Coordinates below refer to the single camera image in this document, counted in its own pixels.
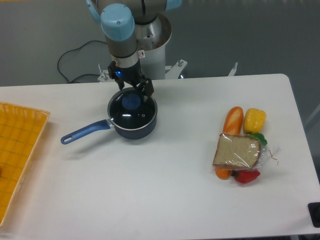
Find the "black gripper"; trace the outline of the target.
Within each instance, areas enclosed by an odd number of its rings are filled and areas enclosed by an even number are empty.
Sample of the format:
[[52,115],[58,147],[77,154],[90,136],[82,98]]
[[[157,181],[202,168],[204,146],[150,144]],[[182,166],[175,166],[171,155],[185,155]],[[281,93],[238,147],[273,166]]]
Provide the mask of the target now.
[[150,78],[142,78],[142,70],[140,61],[137,61],[130,67],[119,67],[116,61],[113,60],[108,68],[108,74],[113,79],[120,90],[125,87],[125,83],[132,86],[138,91],[146,102],[154,93],[154,86]]

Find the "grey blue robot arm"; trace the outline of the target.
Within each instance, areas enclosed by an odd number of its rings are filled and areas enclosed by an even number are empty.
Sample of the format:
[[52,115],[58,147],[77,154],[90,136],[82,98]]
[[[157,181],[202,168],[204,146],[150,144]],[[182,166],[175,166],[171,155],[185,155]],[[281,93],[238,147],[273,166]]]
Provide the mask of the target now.
[[177,79],[187,62],[166,65],[172,26],[163,12],[179,8],[180,0],[88,0],[86,5],[106,38],[111,63],[107,75],[120,90],[125,84],[149,97],[153,80]]

